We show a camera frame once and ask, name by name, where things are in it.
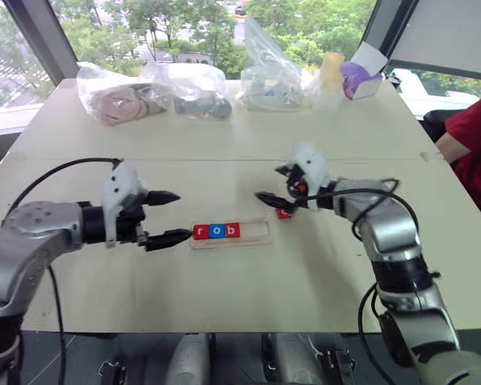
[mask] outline floor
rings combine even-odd
[[[465,350],[481,354],[481,330],[463,331],[459,336]],[[98,369],[101,363],[117,358],[127,365],[128,385],[162,384],[168,362],[180,338],[181,334],[121,334],[107,338],[68,335],[66,384],[99,385]],[[350,350],[351,358],[357,362],[357,385],[383,383],[367,361],[358,336],[315,334],[314,338],[319,350],[321,344],[331,338],[334,338],[337,347]],[[400,385],[419,385],[413,370],[402,369],[391,362],[380,334],[369,335],[368,339],[374,355],[391,377],[399,379]],[[22,384],[57,383],[60,364],[58,335],[25,332],[24,341],[26,354]],[[214,385],[265,382],[261,363],[261,335],[218,334],[213,373]]]

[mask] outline person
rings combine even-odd
[[[481,211],[481,100],[447,119],[435,143]]]

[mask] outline red block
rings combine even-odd
[[[192,237],[194,239],[208,239],[208,225],[194,225]]]
[[[289,219],[292,218],[292,215],[283,211],[282,209],[276,209],[276,214],[278,215],[278,219]]]
[[[227,238],[238,238],[241,236],[241,225],[239,222],[231,222],[224,224],[224,235]]]

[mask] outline clear plastic bag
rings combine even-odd
[[[177,115],[224,120],[232,114],[224,72],[199,63],[149,63],[139,76],[152,84],[155,101]]]
[[[291,62],[251,17],[245,21],[249,64],[240,73],[237,100],[250,110],[297,111],[306,107],[305,87],[311,75]]]
[[[114,126],[129,120],[164,111],[159,93],[168,93],[162,87],[138,78],[117,74],[93,63],[79,63],[77,88],[87,113],[100,123]]]

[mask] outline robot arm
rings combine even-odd
[[[143,205],[180,199],[165,191],[148,191],[124,162],[105,184],[103,207],[89,202],[32,202],[14,209],[0,228],[0,378],[18,361],[19,330],[41,278],[64,253],[98,242],[114,247],[134,242],[146,251],[177,245],[192,233],[175,229],[150,236],[141,226]]]
[[[481,357],[460,351],[451,318],[422,257],[415,219],[395,199],[387,199],[387,184],[331,181],[324,157],[304,143],[276,171],[288,178],[288,192],[296,200],[258,192],[264,203],[288,213],[298,207],[332,209],[357,225],[386,308],[378,318],[394,361],[415,367],[425,383],[481,384]]]

